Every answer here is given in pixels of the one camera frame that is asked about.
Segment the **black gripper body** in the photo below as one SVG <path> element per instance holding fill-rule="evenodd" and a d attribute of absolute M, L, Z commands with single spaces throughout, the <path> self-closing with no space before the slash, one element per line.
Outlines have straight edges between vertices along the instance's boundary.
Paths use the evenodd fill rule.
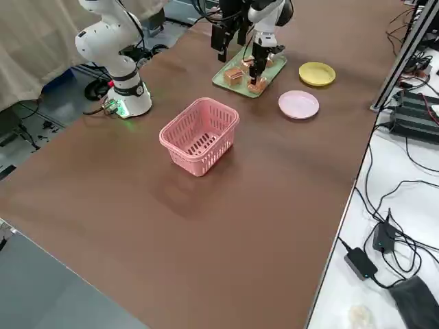
<path fill-rule="evenodd" d="M 249 25 L 249 7 L 249 1 L 219 0 L 219 8 L 222 11 L 222 18 L 219 23 L 222 25 L 232 25 L 233 23 Z"/>
<path fill-rule="evenodd" d="M 272 52 L 271 47 L 262 47 L 259 44 L 253 44 L 253 58 L 254 58 L 253 63 L 265 64 L 271 52 Z"/>

